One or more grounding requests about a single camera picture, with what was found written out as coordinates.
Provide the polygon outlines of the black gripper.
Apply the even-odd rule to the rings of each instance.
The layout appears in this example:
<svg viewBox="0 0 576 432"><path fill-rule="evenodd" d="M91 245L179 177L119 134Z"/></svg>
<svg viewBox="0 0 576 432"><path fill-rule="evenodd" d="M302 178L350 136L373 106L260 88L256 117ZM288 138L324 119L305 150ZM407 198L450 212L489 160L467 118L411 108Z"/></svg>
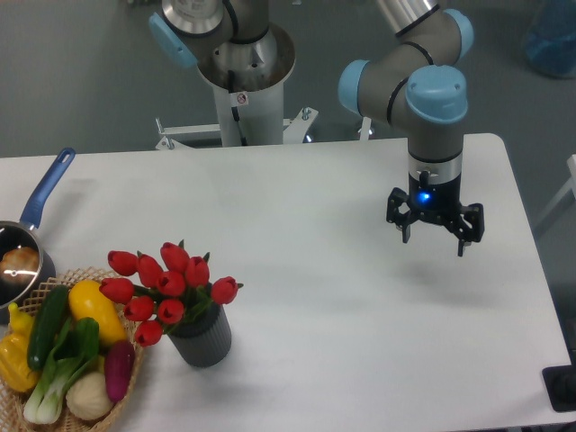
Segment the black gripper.
<svg viewBox="0 0 576 432"><path fill-rule="evenodd" d="M461 205L460 189L461 175L427 187L410 175L409 194L398 187L391 190L386 220L401 232L404 244L410 240L410 225L415 221L444 226L457 237L457 255L463 257L468 246L482 241L484 209L481 203Z"/></svg>

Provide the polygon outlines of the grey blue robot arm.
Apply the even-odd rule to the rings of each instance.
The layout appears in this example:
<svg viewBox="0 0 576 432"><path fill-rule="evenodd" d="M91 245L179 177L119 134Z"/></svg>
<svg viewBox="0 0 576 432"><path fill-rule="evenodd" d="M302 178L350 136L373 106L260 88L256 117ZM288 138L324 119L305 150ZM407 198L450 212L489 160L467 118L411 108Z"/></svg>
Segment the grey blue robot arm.
<svg viewBox="0 0 576 432"><path fill-rule="evenodd" d="M456 62L473 45L469 19L435 1L381 1L397 47L356 60L337 86L350 112L408 137L409 187L393 189L386 219L404 236L422 221L446 228L465 248L482 239L483 208L460 201L467 114ZM197 68L213 90L226 147L284 141L284 82L293 71L290 36L271 22L266 1L165 1L148 20L157 45L181 68Z"/></svg>

